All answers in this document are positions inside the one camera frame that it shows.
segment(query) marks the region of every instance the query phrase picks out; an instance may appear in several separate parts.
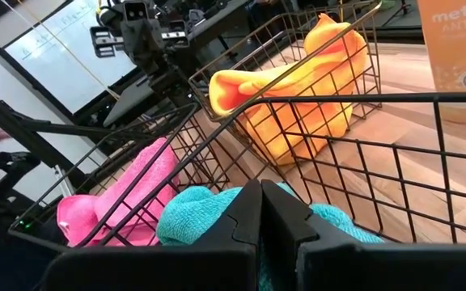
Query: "orange towel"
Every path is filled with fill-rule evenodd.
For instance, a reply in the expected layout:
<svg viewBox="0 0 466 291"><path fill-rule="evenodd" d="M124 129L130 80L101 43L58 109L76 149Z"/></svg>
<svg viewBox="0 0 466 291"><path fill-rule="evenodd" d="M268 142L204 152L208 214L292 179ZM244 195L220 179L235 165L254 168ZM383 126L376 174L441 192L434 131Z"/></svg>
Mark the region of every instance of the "orange towel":
<svg viewBox="0 0 466 291"><path fill-rule="evenodd" d="M348 23L335 23L327 15L321 14L320 20L303 43L306 54L315 53L315 50L348 26ZM348 31L341 39L316 53L310 61L272 86L263 97L334 95L337 92L341 95L352 94L354 79L366 68L366 60L366 42L357 32ZM221 116L231 113L293 65L260 72L218 71L210 80L212 108ZM339 137L345 133L352 113L349 103L296 103L293 106L294 112L289 104L273 104L277 118L287 133L305 132ZM249 108L239 120L263 153L277 165L294 161L289 144L296 155L303 158L316 156L326 144L324 139L313 138L307 147L303 136L291 134L286 135L287 143L268 105Z"/></svg>

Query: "teal towel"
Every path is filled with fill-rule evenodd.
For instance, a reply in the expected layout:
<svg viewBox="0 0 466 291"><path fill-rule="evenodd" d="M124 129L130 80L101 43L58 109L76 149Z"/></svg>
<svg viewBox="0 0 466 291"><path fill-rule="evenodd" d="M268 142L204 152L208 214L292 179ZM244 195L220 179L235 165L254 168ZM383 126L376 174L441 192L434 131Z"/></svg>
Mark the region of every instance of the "teal towel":
<svg viewBox="0 0 466 291"><path fill-rule="evenodd" d="M279 183L278 186L294 196L287 184ZM215 195L206 187L187 188L165 206L156 229L159 241L168 246L192 244L220 218L241 189L231 188ZM310 205L310 208L315 214L361 242L383 243L381 238L354 226L350 217L337 207L314 204ZM263 262L264 260L259 287L260 290L272 290Z"/></svg>

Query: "microfiber cloth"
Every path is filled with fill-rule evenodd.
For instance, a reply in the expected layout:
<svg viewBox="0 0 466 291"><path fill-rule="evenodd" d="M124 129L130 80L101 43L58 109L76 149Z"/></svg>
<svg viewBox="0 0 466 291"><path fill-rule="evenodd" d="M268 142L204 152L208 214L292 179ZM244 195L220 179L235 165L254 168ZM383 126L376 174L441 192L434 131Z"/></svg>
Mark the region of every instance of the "microfiber cloth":
<svg viewBox="0 0 466 291"><path fill-rule="evenodd" d="M287 184L279 183L278 186L295 196ZM168 246L194 243L220 218L240 190L242 188L230 188L215 195L206 187L187 188L165 207L156 229L159 241ZM337 207L314 204L310 208L324 220L363 243L383 243L381 238L355 226L350 217ZM263 261L259 289L272 290Z"/></svg>
<svg viewBox="0 0 466 291"><path fill-rule="evenodd" d="M127 168L125 173L104 193L102 196L92 195L75 195L63 198L57 207L57 225L62 233L68 239L70 247L78 245L86 236L96 227L98 222L104 217L107 211L124 193L125 189L138 176L143 167L156 155L167 140L160 138L152 145L143 149L134 159L132 164ZM168 146L155 162L149 167L149 170L139 180L131 193L125 198L125 203L130 207L136 206L145 198L155 187L174 169L178 160L173 153L172 148ZM172 182L177 185L179 179L176 176ZM164 205L170 201L176 191L170 186L165 186L156 196L155 199L146 205L149 213L143 211L140 213L142 218L147 222L142 222L137 216L127 221L119 234L127 239L134 246L154 245L158 242L155 237L155 227L161 217ZM129 208L120 204L116 211L107 220L108 226L115 226L128 213ZM103 227L95 237L87 244L92 246L104 238L109 228ZM123 243L113 238L107 243L108 246L122 246Z"/></svg>

